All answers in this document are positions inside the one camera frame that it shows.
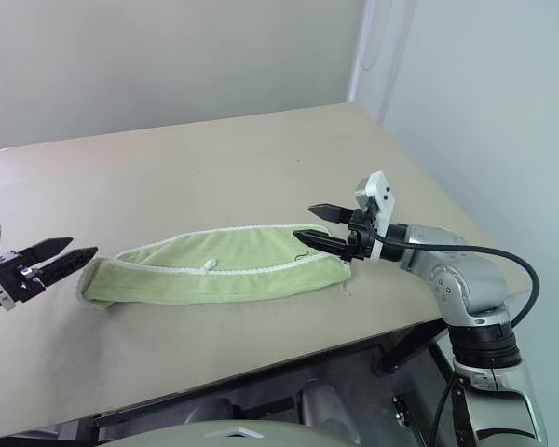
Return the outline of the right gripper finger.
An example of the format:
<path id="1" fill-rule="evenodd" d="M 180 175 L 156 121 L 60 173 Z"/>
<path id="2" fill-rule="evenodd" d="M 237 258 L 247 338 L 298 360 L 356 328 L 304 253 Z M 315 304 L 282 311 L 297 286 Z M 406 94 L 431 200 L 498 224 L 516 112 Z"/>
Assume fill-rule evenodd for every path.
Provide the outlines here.
<path id="1" fill-rule="evenodd" d="M 353 214 L 353 210 L 334 204 L 321 203 L 308 207 L 308 210 L 322 219 L 333 224 L 347 224 Z"/>
<path id="2" fill-rule="evenodd" d="M 311 249 L 343 257 L 348 254 L 348 244 L 344 239 L 330 236 L 320 230 L 294 230 L 293 236 Z"/>

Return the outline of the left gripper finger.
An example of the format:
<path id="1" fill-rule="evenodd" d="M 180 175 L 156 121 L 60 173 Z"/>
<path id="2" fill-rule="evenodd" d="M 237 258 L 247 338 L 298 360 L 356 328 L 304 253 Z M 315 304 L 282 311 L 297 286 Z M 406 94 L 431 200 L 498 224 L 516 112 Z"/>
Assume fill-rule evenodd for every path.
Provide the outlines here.
<path id="1" fill-rule="evenodd" d="M 21 264 L 32 267 L 60 254 L 73 239 L 71 237 L 48 238 L 20 252 Z"/>
<path id="2" fill-rule="evenodd" d="M 36 277 L 44 286 L 51 286 L 87 265 L 97 253 L 97 247 L 70 251 L 36 271 Z"/>

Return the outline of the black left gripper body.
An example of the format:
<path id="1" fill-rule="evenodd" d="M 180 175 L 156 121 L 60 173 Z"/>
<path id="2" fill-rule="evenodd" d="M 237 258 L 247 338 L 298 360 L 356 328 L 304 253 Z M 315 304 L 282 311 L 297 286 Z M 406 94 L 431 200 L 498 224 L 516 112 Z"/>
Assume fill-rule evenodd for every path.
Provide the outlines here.
<path id="1" fill-rule="evenodd" d="M 27 302 L 45 289 L 33 267 L 21 264 L 20 251 L 0 255 L 0 307 L 10 310 L 17 302 Z"/>

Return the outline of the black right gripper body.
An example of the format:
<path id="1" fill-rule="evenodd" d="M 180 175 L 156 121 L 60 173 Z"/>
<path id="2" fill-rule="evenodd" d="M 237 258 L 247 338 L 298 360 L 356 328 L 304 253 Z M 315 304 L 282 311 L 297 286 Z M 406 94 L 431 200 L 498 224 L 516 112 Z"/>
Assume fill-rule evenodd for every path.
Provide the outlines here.
<path id="1" fill-rule="evenodd" d="M 369 231 L 373 220 L 362 210 L 355 209 L 345 211 L 343 222 L 348 226 L 349 234 L 340 258 L 347 262 L 370 258 L 375 244 L 375 238 Z"/>

